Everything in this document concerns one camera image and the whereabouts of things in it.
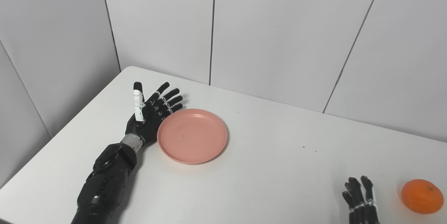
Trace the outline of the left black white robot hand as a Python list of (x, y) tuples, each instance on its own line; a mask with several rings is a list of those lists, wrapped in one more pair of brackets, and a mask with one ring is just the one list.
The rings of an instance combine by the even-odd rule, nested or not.
[(183, 108), (183, 96), (180, 95), (179, 88), (164, 94), (169, 86), (169, 82), (165, 82), (148, 99), (145, 99), (141, 82), (134, 83), (134, 114), (127, 122), (126, 135), (136, 135), (144, 145), (156, 140), (161, 123)]

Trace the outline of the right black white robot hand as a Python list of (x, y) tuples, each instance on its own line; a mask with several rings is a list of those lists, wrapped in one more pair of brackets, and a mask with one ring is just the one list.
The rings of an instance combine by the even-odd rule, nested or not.
[(349, 177), (342, 197), (348, 205), (349, 224), (380, 224), (374, 185), (367, 176)]

